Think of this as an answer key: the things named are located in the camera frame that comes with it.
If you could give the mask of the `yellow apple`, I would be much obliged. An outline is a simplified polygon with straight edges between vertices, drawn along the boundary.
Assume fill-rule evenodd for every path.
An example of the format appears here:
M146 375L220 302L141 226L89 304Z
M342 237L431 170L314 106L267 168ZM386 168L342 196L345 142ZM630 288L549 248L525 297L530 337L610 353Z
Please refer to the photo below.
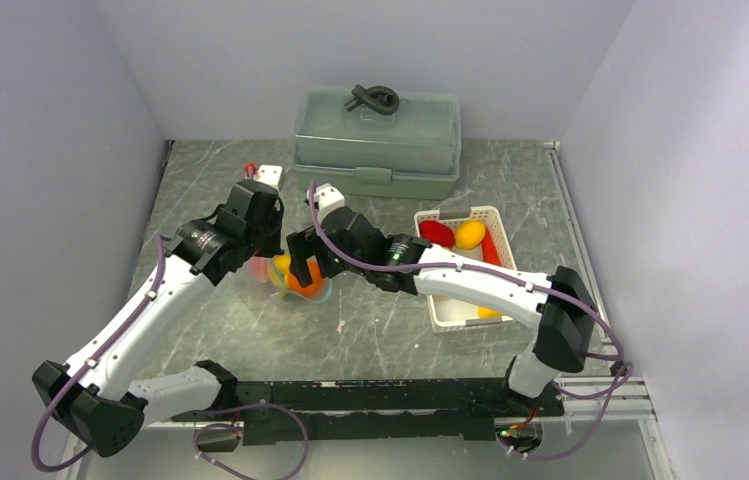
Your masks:
M280 289L288 287L291 257L289 254L277 255L272 258L269 266L269 278Z

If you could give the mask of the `clear zip top bag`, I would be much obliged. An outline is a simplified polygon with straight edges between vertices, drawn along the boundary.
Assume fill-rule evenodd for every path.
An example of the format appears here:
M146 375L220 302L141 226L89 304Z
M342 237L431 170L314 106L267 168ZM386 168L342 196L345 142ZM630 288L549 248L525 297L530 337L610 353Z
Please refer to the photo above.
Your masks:
M246 266L247 266L248 272L250 273L250 268L249 268L249 264L248 264L248 262L249 262L249 260L248 260L248 261L246 262ZM277 286L275 286L275 285L274 285L274 284L273 284L273 283L271 282L271 280L269 280L269 281L268 281L268 282L266 282L266 283L259 283L259 282L257 282L257 281L256 281L255 279L254 279L254 280L255 280L255 281L256 281L257 283L259 283L259 284L261 284L261 285L264 285L264 286L268 287L268 288L269 288L269 289L270 289L270 290L272 291L272 293L273 293L273 294L276 294L276 295L278 295L278 296L279 296L279 297L280 297L281 299L285 299L285 298L292 298L292 297L295 297L295 298L299 298L299 299L303 299L303 300L306 300L306 301L308 301L308 302L310 302L310 303L315 303L315 304L317 304L317 303L323 303L323 302L327 301L327 300L329 299L329 297L331 296L331 294L332 294L332 290L333 290L333 284L332 284L332 281L331 281L331 280L330 280L329 278L325 278L325 277L323 277L323 279L324 279L324 284L323 284L323 286L322 286L322 289L321 289L321 290L319 291L319 293L318 293L318 294L317 294L317 295L316 295L315 297L313 297L313 298L306 298L306 297L303 297L303 296L301 296L301 295L299 295L299 294L297 294L297 293L294 293L294 292L290 291L290 290L289 290L288 288L286 288L286 289L280 289L280 288L278 288Z

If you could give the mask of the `orange tangerine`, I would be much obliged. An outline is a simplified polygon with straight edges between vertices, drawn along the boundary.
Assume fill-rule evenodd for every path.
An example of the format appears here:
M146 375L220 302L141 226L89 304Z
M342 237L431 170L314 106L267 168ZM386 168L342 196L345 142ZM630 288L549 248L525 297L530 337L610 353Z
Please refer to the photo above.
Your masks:
M290 291L294 293L297 293L306 298L313 298L322 289L324 279L320 273L319 266L315 259L309 259L307 261L307 267L311 278L311 283L309 285L303 286L294 274L289 273L286 286Z

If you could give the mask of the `pink peach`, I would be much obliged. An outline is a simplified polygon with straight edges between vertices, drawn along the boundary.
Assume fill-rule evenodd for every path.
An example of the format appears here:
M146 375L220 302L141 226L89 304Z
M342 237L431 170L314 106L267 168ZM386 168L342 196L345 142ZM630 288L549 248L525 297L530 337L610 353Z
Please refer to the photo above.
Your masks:
M269 270L272 264L270 258L253 257L248 262L250 273L259 283L266 283L270 280Z

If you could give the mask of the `white perforated plastic basket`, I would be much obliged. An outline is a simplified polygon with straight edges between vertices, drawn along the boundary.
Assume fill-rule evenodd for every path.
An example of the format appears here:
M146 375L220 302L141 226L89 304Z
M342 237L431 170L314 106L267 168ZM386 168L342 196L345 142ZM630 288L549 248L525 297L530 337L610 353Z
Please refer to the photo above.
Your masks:
M415 233L418 236L420 236L418 224L423 220L437 220L453 231L467 220L482 221L486 226L486 231L489 230L494 239L501 261L500 266L512 270L516 268L504 223L497 208L493 206L474 206L468 210L418 211L414 215ZM481 244L472 250L460 250L455 246L448 250L470 259L483 261ZM477 317L478 306L440 296L429 296L427 304L432 331L436 334L497 326L513 321L512 318L504 315L500 319L480 319Z

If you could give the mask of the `red orange carrot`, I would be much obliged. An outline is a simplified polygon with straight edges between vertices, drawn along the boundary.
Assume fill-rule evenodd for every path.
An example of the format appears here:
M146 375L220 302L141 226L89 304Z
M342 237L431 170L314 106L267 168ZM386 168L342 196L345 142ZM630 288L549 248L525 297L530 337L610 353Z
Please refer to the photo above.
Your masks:
M481 241L482 260L490 265L500 266L500 257L494 242L494 239L489 230L485 232L485 235Z

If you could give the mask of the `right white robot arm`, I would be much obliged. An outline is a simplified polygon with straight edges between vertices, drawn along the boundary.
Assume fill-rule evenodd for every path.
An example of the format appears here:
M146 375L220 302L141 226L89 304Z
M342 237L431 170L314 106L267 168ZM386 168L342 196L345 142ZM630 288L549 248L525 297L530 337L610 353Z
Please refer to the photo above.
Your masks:
M519 273L461 256L407 234L384 235L362 214L342 206L317 214L312 226L287 237L290 271L312 282L315 260L324 277L352 272L386 292L445 297L497 311L534 330L501 388L507 411L524 415L562 373L580 373L597 323L595 302L579 273Z

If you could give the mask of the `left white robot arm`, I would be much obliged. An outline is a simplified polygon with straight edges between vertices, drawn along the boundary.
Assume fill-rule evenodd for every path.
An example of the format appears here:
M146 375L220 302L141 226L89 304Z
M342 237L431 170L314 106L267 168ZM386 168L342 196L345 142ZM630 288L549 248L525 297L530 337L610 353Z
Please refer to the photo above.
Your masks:
M157 264L135 295L82 349L63 363L45 361L32 382L54 419L106 458L147 424L191 411L214 420L238 402L238 380L211 360L140 380L143 358L192 304L253 257L280 252L281 181L270 174L236 182L212 214L157 240Z

